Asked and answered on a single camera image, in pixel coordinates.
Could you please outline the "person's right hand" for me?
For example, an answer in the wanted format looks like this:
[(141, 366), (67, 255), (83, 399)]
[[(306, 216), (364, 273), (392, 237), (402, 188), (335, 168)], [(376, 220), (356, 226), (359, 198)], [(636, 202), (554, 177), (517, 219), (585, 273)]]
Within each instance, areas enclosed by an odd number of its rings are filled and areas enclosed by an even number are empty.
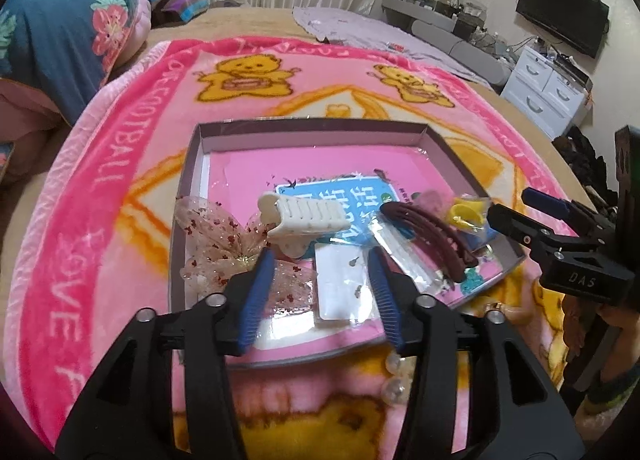
[(564, 384), (586, 394), (594, 382), (611, 382), (639, 360), (639, 313), (565, 295), (563, 339), (570, 351)]

